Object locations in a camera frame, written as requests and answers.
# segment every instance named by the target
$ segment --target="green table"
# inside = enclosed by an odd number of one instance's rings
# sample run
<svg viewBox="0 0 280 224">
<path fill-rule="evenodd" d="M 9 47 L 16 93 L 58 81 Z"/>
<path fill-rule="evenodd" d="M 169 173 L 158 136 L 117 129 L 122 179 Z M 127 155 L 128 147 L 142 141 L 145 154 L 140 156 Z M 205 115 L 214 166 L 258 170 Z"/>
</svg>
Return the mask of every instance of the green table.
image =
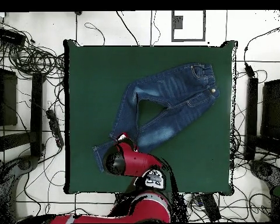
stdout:
<svg viewBox="0 0 280 224">
<path fill-rule="evenodd" d="M 220 97 L 201 118 L 152 154 L 168 161 L 181 192 L 230 190 L 230 106 L 235 41 L 222 47 L 79 47 L 68 40 L 64 46 L 66 69 L 69 66 L 65 77 L 65 91 L 69 91 L 65 192 L 126 191 L 132 178 L 101 173 L 92 147 L 110 140 L 108 135 L 129 83 L 188 62 L 212 64 Z M 161 110 L 162 106 L 156 103 L 141 103 L 139 124 Z M 170 184 L 166 191 L 171 192 Z"/>
</svg>

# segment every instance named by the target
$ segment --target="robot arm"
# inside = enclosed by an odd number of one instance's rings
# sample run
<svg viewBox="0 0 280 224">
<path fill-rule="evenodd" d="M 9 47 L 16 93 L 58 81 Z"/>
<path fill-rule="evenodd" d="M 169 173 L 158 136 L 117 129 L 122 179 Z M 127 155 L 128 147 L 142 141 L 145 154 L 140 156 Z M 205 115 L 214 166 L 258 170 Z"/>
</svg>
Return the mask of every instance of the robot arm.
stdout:
<svg viewBox="0 0 280 224">
<path fill-rule="evenodd" d="M 103 158 L 105 171 L 115 175 L 141 177 L 153 165 L 162 168 L 162 164 L 153 155 L 138 152 L 126 133 L 117 138 L 117 143 Z"/>
</svg>

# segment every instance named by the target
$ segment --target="floor grout line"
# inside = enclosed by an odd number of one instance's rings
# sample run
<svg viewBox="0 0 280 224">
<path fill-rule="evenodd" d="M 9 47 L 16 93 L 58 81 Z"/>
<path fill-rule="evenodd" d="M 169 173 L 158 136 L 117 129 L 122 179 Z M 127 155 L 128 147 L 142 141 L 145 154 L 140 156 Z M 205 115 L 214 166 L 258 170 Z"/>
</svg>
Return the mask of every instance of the floor grout line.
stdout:
<svg viewBox="0 0 280 224">
<path fill-rule="evenodd" d="M 226 26 L 225 26 L 225 41 L 227 41 L 227 22 L 228 22 L 228 10 L 226 10 Z"/>
<path fill-rule="evenodd" d="M 23 130 L 23 129 L 5 129 L 5 132 L 18 132 L 18 131 L 20 131 L 20 132 L 22 132 L 22 131 L 25 131 L 25 130 Z"/>
<path fill-rule="evenodd" d="M 232 62 L 244 62 L 244 60 L 232 60 Z M 259 60 L 246 60 L 246 62 L 276 62 L 276 63 L 280 63 L 280 61 L 259 61 Z"/>
<path fill-rule="evenodd" d="M 36 202 L 34 201 L 16 201 L 19 203 L 34 203 L 36 204 Z M 104 204 L 104 205 L 110 205 L 110 204 L 114 204 L 113 202 L 56 202 L 56 201 L 38 201 L 40 204 Z"/>
<path fill-rule="evenodd" d="M 77 41 L 77 38 L 78 38 L 78 15 L 76 14 L 76 41 Z"/>
</svg>

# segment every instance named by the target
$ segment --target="blue jeans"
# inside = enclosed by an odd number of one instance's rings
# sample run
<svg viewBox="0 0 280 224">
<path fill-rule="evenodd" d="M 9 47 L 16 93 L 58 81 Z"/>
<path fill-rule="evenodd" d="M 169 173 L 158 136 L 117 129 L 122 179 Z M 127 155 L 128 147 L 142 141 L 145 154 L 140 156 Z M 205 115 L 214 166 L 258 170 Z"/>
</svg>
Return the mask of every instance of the blue jeans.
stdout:
<svg viewBox="0 0 280 224">
<path fill-rule="evenodd" d="M 136 143 L 140 152 L 150 153 L 198 119 L 219 95 L 210 64 L 184 64 L 130 83 L 109 134 L 112 140 L 93 147 L 100 171 L 104 171 L 104 154 L 123 132 Z M 138 103 L 141 100 L 150 100 L 165 108 L 139 127 Z"/>
</svg>

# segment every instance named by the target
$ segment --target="cable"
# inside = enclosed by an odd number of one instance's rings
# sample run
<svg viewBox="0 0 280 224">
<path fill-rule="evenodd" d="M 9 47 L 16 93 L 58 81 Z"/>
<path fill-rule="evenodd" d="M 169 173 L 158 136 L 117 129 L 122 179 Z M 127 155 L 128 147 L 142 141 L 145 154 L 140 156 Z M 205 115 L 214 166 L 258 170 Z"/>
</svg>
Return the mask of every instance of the cable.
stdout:
<svg viewBox="0 0 280 224">
<path fill-rule="evenodd" d="M 247 46 L 246 46 L 245 49 L 244 49 L 244 63 L 245 63 L 245 65 L 247 65 L 247 62 L 246 62 L 246 51 L 248 50 L 248 46 L 249 46 L 250 42 L 251 42 L 252 40 L 255 40 L 255 39 L 258 38 L 258 37 L 264 36 L 264 35 L 266 35 L 266 34 L 270 34 L 270 33 L 274 32 L 274 31 L 277 31 L 277 30 L 280 30 L 280 27 L 277 27 L 277 28 L 275 28 L 275 29 L 272 29 L 272 30 L 270 30 L 270 31 L 268 31 L 268 32 L 266 32 L 266 33 L 264 33 L 264 34 L 258 35 L 258 36 L 256 36 L 256 37 L 252 38 L 252 39 L 248 42 Z"/>
<path fill-rule="evenodd" d="M 26 134 L 27 134 L 27 136 L 28 136 L 29 144 L 30 144 L 30 146 L 31 146 L 30 135 L 29 135 L 28 130 L 27 130 L 26 126 L 24 125 L 24 122 L 23 122 L 21 116 L 19 115 L 19 113 L 18 113 L 15 109 L 13 109 L 12 107 L 10 107 L 8 104 L 6 104 L 5 102 L 1 102 L 1 103 L 3 103 L 7 108 L 9 108 L 9 109 L 11 109 L 12 111 L 14 111 L 14 112 L 16 113 L 16 115 L 20 118 L 20 121 L 21 121 L 21 123 L 22 123 L 22 125 L 23 125 L 23 127 L 24 127 L 24 130 L 25 130 L 25 132 L 26 132 Z"/>
<path fill-rule="evenodd" d="M 118 11 L 116 11 L 116 14 L 118 15 L 118 17 L 121 19 L 122 23 L 124 24 L 125 28 L 129 31 L 129 33 L 132 35 L 132 37 L 134 38 L 134 40 L 136 41 L 137 46 L 139 46 L 137 39 L 135 38 L 135 36 L 132 34 L 132 32 L 129 30 L 129 28 L 127 27 L 127 25 L 124 23 L 123 18 L 119 15 Z"/>
<path fill-rule="evenodd" d="M 30 149 L 30 147 L 29 147 L 29 148 L 27 148 L 27 149 L 25 149 L 24 151 L 20 152 L 20 154 L 19 154 L 18 158 L 21 156 L 21 154 L 22 154 L 22 153 L 24 153 L 24 152 L 25 152 L 25 151 L 27 151 L 28 149 Z"/>
<path fill-rule="evenodd" d="M 150 37 L 151 37 L 151 38 L 150 38 L 150 41 L 149 41 L 149 45 L 152 46 L 152 10 L 150 11 L 150 16 L 151 16 L 151 17 L 150 17 L 150 23 L 151 23 L 151 24 L 150 24 L 150 30 L 151 30 L 151 31 L 150 31 Z"/>
<path fill-rule="evenodd" d="M 45 162 L 45 157 L 46 156 L 46 149 L 45 149 L 45 151 L 44 151 L 44 160 L 43 160 L 43 163 Z M 47 174 L 46 174 L 46 171 L 45 171 L 46 169 L 44 168 L 44 175 L 45 175 L 45 177 L 47 178 L 47 180 L 49 181 L 49 189 L 50 189 L 50 185 L 52 184 L 52 185 L 54 185 L 54 186 L 64 186 L 64 184 L 63 185 L 56 185 L 56 184 L 54 184 L 54 183 L 52 183 L 52 179 L 51 180 L 49 180 L 49 178 L 48 178 L 48 176 L 47 176 Z"/>
<path fill-rule="evenodd" d="M 251 209 L 251 200 L 252 200 L 252 198 L 254 198 L 255 196 L 258 196 L 258 195 L 262 195 L 263 197 L 266 197 L 266 198 L 268 198 L 269 200 L 271 200 L 267 195 L 265 195 L 265 194 L 263 194 L 263 193 L 256 193 L 256 194 L 252 195 L 252 196 L 249 198 L 249 201 L 248 201 L 249 210 L 250 210 L 250 213 L 251 213 L 251 216 L 252 216 L 254 222 L 257 222 L 257 221 L 256 221 L 256 219 L 254 218 L 253 213 L 252 213 L 252 209 Z"/>
<path fill-rule="evenodd" d="M 53 136 L 52 136 L 52 137 L 49 137 L 49 138 L 47 139 L 47 141 L 46 141 L 46 143 L 45 143 L 45 149 L 47 148 L 47 142 L 48 142 L 51 138 L 53 138 Z M 44 160 L 38 162 L 38 164 L 44 162 L 45 160 L 54 158 L 55 156 L 57 156 L 57 155 L 61 152 L 61 150 L 62 150 L 62 149 L 59 149 L 59 151 L 58 151 L 55 155 L 50 156 L 49 158 L 46 158 L 46 159 L 44 159 Z M 48 167 L 52 164 L 53 160 L 54 160 L 54 159 L 52 159 L 52 161 L 51 161 L 50 164 L 45 168 L 45 170 L 48 169 Z M 38 175 L 26 188 L 28 188 L 29 186 L 31 186 L 43 173 L 44 173 L 44 172 L 42 172 L 40 175 Z M 24 190 L 21 191 L 20 193 L 18 193 L 18 195 L 16 196 L 16 198 L 17 198 L 22 192 L 24 192 Z"/>
<path fill-rule="evenodd" d="M 17 69 L 20 75 L 25 79 L 31 79 L 31 77 L 27 78 L 23 76 L 21 73 L 32 76 L 32 73 L 43 73 L 48 78 L 52 75 L 63 73 L 64 71 L 64 55 L 61 54 L 59 56 L 49 48 L 46 47 L 35 47 L 31 34 L 26 31 L 19 31 L 6 23 L 3 24 L 3 28 L 9 27 L 12 32 L 20 33 L 26 37 L 26 41 L 23 47 L 15 47 L 14 45 L 7 44 L 6 49 L 8 48 L 8 58 L 12 66 L 6 66 L 11 69 Z M 3 58 L 5 57 L 5 52 L 2 43 L 0 43 L 0 52 L 3 51 Z"/>
<path fill-rule="evenodd" d="M 261 84 L 261 83 L 264 83 L 266 80 L 267 80 L 267 78 L 268 78 L 268 73 L 264 70 L 264 69 L 258 69 L 258 70 L 256 70 L 256 71 L 254 71 L 256 74 L 257 74 L 257 77 L 256 78 L 258 78 L 258 72 L 260 72 L 260 71 L 263 71 L 264 73 L 265 73 L 265 79 L 262 81 L 262 82 L 258 82 L 258 84 Z M 236 78 L 237 79 L 239 79 L 239 78 L 241 78 L 241 77 L 243 77 L 243 76 L 245 76 L 245 75 L 247 75 L 247 72 L 236 72 L 237 74 L 236 74 Z"/>
<path fill-rule="evenodd" d="M 76 41 L 78 42 L 78 15 L 76 14 Z"/>
<path fill-rule="evenodd" d="M 49 183 L 49 187 L 48 187 L 48 204 L 47 204 L 47 206 L 45 207 L 45 214 L 46 214 L 46 215 L 49 214 L 49 211 L 50 211 L 50 208 L 51 208 L 51 204 L 49 203 L 50 185 L 51 185 L 51 184 L 55 185 L 54 183 L 52 183 L 52 180 L 53 180 L 53 178 L 55 177 L 55 175 L 58 174 L 58 173 L 60 173 L 60 172 L 64 172 L 64 173 L 65 173 L 65 171 L 57 171 L 57 172 L 52 176 L 52 179 L 49 180 L 50 183 Z"/>
<path fill-rule="evenodd" d="M 94 27 L 87 27 L 86 24 L 90 24 L 90 25 L 92 25 L 92 26 L 94 26 Z M 84 24 L 84 26 L 87 27 L 88 29 L 95 29 L 95 30 L 99 31 L 99 32 L 101 33 L 101 35 L 103 36 L 103 39 L 104 39 L 103 46 L 105 45 L 105 41 L 106 41 L 106 40 L 105 40 L 105 36 L 104 36 L 104 34 L 102 33 L 101 30 L 99 30 L 94 24 L 92 24 L 92 23 L 90 23 L 90 22 L 86 22 L 86 23 Z"/>
<path fill-rule="evenodd" d="M 157 41 L 155 41 L 155 42 L 152 44 L 152 46 L 154 46 L 155 43 L 159 42 L 160 37 L 161 37 L 161 32 L 160 32 L 160 30 L 159 30 L 159 29 L 157 28 L 157 26 L 156 26 L 155 19 L 156 19 L 156 12 L 155 12 L 155 17 L 153 18 L 153 25 L 154 25 L 155 28 L 159 31 L 159 37 L 157 38 Z"/>
<path fill-rule="evenodd" d="M 30 177 L 30 173 L 28 173 L 28 178 L 27 178 L 27 181 L 26 181 L 26 183 L 25 183 L 25 185 L 24 185 L 24 192 L 25 192 L 26 196 L 27 196 L 30 200 L 34 201 L 35 203 L 37 203 L 37 204 L 39 205 L 40 209 L 38 210 L 38 213 L 36 214 L 36 216 L 38 216 L 39 213 L 40 213 L 40 210 L 41 210 L 41 205 L 40 205 L 39 202 L 37 202 L 35 199 L 33 199 L 31 196 L 29 196 L 28 193 L 27 193 L 27 191 L 26 191 L 26 186 L 27 186 L 27 183 L 28 183 L 28 181 L 29 181 L 29 177 Z"/>
</svg>

